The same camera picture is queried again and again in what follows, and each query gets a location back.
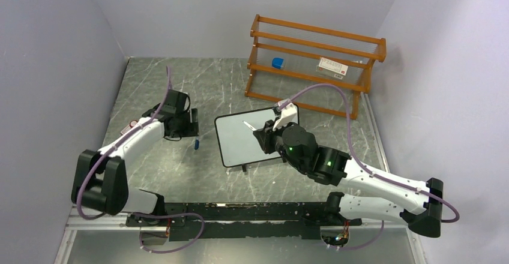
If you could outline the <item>white blue marker pen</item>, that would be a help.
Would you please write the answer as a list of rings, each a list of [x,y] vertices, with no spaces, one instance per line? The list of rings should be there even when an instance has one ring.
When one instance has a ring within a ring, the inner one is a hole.
[[[251,131],[257,131],[258,129],[255,128],[254,126],[252,126],[250,123],[248,123],[247,121],[243,121],[244,125],[249,128]]]

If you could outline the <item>small whiteboard black frame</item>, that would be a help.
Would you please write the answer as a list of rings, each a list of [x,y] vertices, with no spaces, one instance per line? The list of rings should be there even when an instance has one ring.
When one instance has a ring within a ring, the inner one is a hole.
[[[272,107],[221,115],[215,118],[214,126],[218,140],[221,162],[224,167],[240,166],[244,171],[253,163],[279,159],[278,153],[266,154],[258,144],[253,130],[259,129],[268,120],[275,120]]]

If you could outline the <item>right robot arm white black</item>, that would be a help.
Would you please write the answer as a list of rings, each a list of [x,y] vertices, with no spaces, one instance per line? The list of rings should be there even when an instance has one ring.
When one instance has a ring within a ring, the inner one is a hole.
[[[294,122],[274,129],[274,122],[252,129],[261,150],[278,153],[285,163],[318,184],[344,186],[369,196],[331,193],[324,208],[330,224],[369,218],[406,224],[429,238],[441,235],[444,183],[436,178],[415,181],[357,163],[351,155],[319,145],[315,135]]]

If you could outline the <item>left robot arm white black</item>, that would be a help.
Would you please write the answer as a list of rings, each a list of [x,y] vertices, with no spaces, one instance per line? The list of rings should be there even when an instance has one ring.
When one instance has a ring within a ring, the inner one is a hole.
[[[161,139],[179,141],[199,135],[197,109],[190,103],[188,94],[168,89],[164,100],[143,113],[120,138],[97,151],[83,151],[77,160],[71,192],[71,201],[77,208],[94,209],[100,215],[142,214],[153,226],[164,222],[164,197],[130,187],[127,169]]]

